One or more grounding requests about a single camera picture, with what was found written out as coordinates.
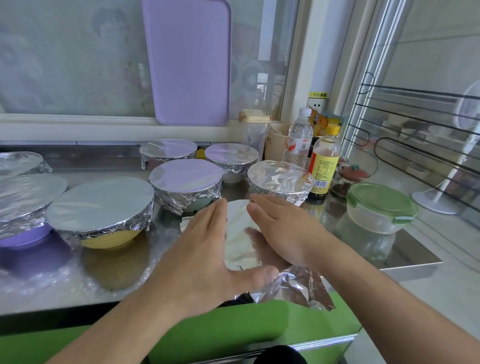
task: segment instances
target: white bottle cap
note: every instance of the white bottle cap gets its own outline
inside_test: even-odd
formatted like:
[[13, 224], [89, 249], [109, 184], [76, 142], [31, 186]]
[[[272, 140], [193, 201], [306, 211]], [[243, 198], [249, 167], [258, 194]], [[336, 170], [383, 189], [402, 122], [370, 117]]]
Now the white bottle cap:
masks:
[[299, 115], [300, 116], [310, 116], [312, 114], [311, 108], [300, 108]]

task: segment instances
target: white fan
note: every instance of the white fan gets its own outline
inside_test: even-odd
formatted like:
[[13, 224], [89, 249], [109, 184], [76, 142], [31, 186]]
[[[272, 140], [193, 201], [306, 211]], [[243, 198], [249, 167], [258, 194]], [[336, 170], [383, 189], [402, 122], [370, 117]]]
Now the white fan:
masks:
[[[474, 82], [465, 92], [464, 95], [480, 97], [480, 80]], [[480, 121], [477, 118], [480, 114], [480, 100], [472, 98], [459, 98], [454, 110], [455, 116], [452, 119], [453, 126], [459, 129], [468, 130], [471, 133], [468, 136], [462, 148], [462, 153], [457, 160], [458, 165], [462, 165], [467, 159], [467, 155], [472, 151], [475, 144], [480, 139]], [[444, 191], [457, 173], [458, 168], [454, 167], [448, 174], [447, 179], [440, 184], [439, 190], [430, 189], [425, 192], [415, 192], [412, 194], [413, 200], [432, 211], [442, 214], [454, 215], [458, 212], [458, 207], [451, 199], [444, 196]]]

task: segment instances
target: glass container with green lid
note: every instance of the glass container with green lid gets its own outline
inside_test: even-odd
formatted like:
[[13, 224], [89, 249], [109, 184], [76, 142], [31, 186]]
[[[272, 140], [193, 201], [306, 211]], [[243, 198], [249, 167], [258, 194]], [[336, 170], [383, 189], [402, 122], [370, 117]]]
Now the glass container with green lid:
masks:
[[374, 183], [357, 183], [347, 193], [347, 213], [357, 225], [391, 234], [412, 222], [417, 204], [406, 194]]

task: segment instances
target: electrical outlet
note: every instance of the electrical outlet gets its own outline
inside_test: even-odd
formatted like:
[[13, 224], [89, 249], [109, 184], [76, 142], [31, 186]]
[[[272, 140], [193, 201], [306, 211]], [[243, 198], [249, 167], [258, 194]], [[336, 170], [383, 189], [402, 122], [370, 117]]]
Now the electrical outlet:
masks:
[[327, 99], [325, 98], [309, 98], [307, 106], [314, 109], [318, 113], [322, 113], [325, 110]]

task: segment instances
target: green lid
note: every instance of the green lid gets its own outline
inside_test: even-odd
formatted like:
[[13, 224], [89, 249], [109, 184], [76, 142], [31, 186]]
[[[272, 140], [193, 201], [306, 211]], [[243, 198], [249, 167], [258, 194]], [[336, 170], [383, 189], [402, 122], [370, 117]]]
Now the green lid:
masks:
[[396, 225], [407, 224], [419, 211], [417, 204], [406, 194], [375, 183], [357, 183], [350, 187], [347, 203], [392, 218]]

